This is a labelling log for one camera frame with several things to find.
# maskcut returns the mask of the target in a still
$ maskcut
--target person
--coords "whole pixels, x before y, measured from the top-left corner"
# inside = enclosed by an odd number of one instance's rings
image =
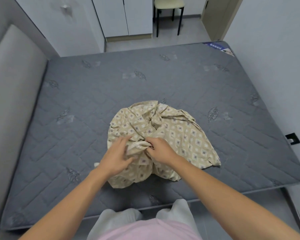
[[[118,138],[100,165],[20,240],[70,240],[103,184],[133,162],[133,158],[124,159],[130,138]],[[147,153],[180,175],[232,239],[300,239],[299,233],[268,210],[177,155],[164,139],[147,137],[146,141],[152,144]],[[187,202],[180,199],[171,210],[160,210],[150,220],[141,220],[135,209],[104,210],[88,235],[88,240],[96,239],[201,238]]]

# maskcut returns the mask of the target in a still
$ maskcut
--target quilted mattress surface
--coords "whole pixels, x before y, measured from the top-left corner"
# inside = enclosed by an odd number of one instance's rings
[[[93,169],[107,150],[113,116],[158,100],[191,114],[218,153],[205,171],[242,193],[300,182],[300,162],[240,63],[206,44],[51,60],[0,227],[35,224]],[[183,180],[155,175],[124,189],[106,183],[85,217],[196,200]]]

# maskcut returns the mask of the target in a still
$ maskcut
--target beige patterned cloth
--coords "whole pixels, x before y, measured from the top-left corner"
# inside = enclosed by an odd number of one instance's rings
[[[113,188],[125,188],[145,180],[154,173],[172,181],[180,176],[170,167],[152,160],[145,149],[151,146],[146,137],[165,139],[175,152],[198,168],[221,165],[203,130],[186,111],[177,110],[158,101],[145,101],[121,109],[110,123],[108,148],[119,136],[132,138],[127,145],[127,158],[136,157],[123,172],[109,179]]]

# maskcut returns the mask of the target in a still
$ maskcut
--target left hand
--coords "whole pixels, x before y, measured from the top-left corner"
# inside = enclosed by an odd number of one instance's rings
[[[102,169],[102,171],[107,174],[108,178],[121,173],[134,161],[133,157],[124,160],[126,144],[130,138],[131,136],[119,137],[101,159],[97,168]]]

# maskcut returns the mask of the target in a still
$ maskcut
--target white pants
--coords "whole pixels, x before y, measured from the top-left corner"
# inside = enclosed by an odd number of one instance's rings
[[[190,226],[193,231],[201,237],[188,203],[184,199],[176,200],[171,209],[162,209],[158,211],[156,218],[182,222]],[[132,208],[120,212],[115,212],[110,209],[104,210],[89,232],[87,240],[96,240],[108,230],[113,230],[141,219],[142,214],[140,211]]]

